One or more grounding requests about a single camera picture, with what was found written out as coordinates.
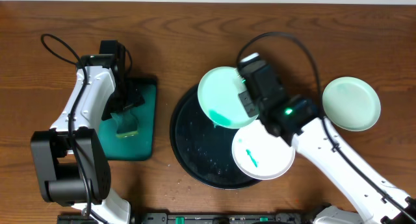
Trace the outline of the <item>green yellow sponge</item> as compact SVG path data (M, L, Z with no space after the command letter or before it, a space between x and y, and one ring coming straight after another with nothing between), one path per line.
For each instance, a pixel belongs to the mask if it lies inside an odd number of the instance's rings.
M130 110L120 113L112 113L112 119L116 122L116 137L126 138L138 134L138 119Z

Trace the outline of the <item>pale green plate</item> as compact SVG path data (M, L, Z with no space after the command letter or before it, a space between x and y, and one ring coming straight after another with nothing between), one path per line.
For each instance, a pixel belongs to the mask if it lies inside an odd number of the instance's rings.
M239 97L246 90L236 68L221 66L208 71L201 78L197 97L203 113L215 125L239 129L258 117L255 110L248 113Z

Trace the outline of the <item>white plate with green stain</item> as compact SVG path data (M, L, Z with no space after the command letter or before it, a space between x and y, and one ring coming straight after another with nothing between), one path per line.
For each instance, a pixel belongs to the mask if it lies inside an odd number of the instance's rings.
M257 180L272 180L292 166L296 151L280 138L269 134L259 120L239 129L231 152L237 167Z

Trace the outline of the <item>mint plate with green smear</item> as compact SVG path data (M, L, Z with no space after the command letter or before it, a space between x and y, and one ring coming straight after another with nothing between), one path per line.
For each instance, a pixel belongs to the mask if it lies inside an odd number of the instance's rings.
M331 81L323 91L322 105L332 123L355 132L373 127L382 109L375 90L355 77L340 77Z

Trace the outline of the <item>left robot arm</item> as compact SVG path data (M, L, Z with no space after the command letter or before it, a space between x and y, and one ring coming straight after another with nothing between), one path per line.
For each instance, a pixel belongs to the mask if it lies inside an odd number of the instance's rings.
M77 81L62 114L31 137L31 153L44 201L80 210L68 223L132 223L131 205L111 187L111 169L98 136L99 125L140 101L130 101L125 56L86 55L76 63Z

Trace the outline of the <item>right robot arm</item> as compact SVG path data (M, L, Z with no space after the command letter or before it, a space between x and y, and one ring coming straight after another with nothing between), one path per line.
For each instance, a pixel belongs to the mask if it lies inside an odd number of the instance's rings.
M259 119L240 128L232 143L236 165L259 180L275 179L296 154L312 162L352 203L356 212L325 208L314 223L414 223L415 199L383 178L334 129L317 106L283 88L272 97L251 90L239 93L247 113Z

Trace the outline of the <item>black tray with green water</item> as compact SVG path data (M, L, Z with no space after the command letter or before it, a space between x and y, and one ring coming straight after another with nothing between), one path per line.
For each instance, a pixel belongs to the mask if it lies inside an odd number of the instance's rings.
M144 161L151 157L157 81L151 78L140 80L140 92L145 103L130 110L138 119L138 134L117 138L116 122L112 118L102 121L99 125L98 137L107 160Z

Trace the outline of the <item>round black tray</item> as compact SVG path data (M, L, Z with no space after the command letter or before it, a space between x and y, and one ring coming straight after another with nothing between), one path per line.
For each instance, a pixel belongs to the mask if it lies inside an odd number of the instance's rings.
M170 121L170 142L181 167L214 188L235 190L259 183L236 165L231 144L237 132L215 126L198 102L194 85L177 103Z

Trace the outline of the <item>black rail at table edge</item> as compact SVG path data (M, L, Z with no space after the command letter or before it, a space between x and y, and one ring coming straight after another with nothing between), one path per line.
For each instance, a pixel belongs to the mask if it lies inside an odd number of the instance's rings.
M129 218L132 224L274 224L274 223L314 223L320 218L318 212L308 214L133 214Z

